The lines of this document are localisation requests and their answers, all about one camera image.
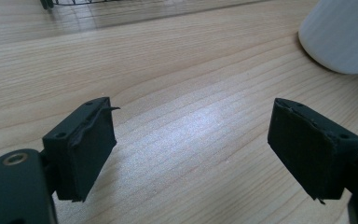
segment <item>mounting hole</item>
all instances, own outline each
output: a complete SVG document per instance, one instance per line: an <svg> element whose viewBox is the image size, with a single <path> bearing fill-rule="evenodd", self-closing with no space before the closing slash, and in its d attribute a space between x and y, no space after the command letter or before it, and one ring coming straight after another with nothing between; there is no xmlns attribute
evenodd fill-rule
<svg viewBox="0 0 358 224"><path fill-rule="evenodd" d="M340 137L340 138L343 138L343 139L348 139L348 138L350 138L350 137L349 137L347 134L345 134L345 133L340 134L339 137Z"/></svg>
<svg viewBox="0 0 358 224"><path fill-rule="evenodd" d="M56 138L63 138L66 136L66 133L57 133L55 136Z"/></svg>
<svg viewBox="0 0 358 224"><path fill-rule="evenodd" d="M7 224L25 224L25 220L22 218L17 218L17 219L11 220Z"/></svg>
<svg viewBox="0 0 358 224"><path fill-rule="evenodd" d="M15 153L5 158L4 165L16 165L22 163L23 161L26 161L27 158L28 158L28 154L24 152Z"/></svg>

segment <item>black clamp jaw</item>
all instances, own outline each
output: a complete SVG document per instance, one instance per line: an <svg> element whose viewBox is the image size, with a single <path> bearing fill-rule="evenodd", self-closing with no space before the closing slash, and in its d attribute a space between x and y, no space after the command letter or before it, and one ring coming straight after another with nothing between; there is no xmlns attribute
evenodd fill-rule
<svg viewBox="0 0 358 224"><path fill-rule="evenodd" d="M312 199L340 199L346 188L358 224L358 136L297 102L275 99L268 143Z"/></svg>
<svg viewBox="0 0 358 224"><path fill-rule="evenodd" d="M85 201L117 141L108 97L86 102L43 137L45 149L0 157L0 223L57 223L51 194Z"/></svg>

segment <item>white bottle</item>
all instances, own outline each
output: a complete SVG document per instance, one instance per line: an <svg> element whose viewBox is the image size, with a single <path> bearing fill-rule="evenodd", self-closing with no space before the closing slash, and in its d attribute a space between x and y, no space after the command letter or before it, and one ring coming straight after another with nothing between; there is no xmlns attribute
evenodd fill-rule
<svg viewBox="0 0 358 224"><path fill-rule="evenodd" d="M302 22L298 36L321 65L358 74L358 0L320 0Z"/></svg>

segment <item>table surface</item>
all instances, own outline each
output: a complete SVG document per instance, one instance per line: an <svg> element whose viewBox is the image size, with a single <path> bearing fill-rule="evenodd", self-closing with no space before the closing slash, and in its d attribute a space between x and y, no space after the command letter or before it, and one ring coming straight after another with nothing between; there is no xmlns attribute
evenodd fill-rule
<svg viewBox="0 0 358 224"><path fill-rule="evenodd" d="M109 96L118 144L84 203L54 195L60 223L348 223L347 191L313 201L267 143L276 97L358 134L358 76L297 39L315 4L0 0L0 156Z"/></svg>

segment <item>wooden table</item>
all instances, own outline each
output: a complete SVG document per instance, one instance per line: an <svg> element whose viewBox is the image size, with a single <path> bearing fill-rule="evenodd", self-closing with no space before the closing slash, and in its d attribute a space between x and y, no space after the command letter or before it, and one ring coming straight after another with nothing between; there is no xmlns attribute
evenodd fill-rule
<svg viewBox="0 0 358 224"><path fill-rule="evenodd" d="M358 76L296 37L316 0L135 3L0 0L0 155L90 99L121 107L88 199L54 196L60 223L348 223L347 191L313 201L267 143L276 97L358 134Z"/></svg>

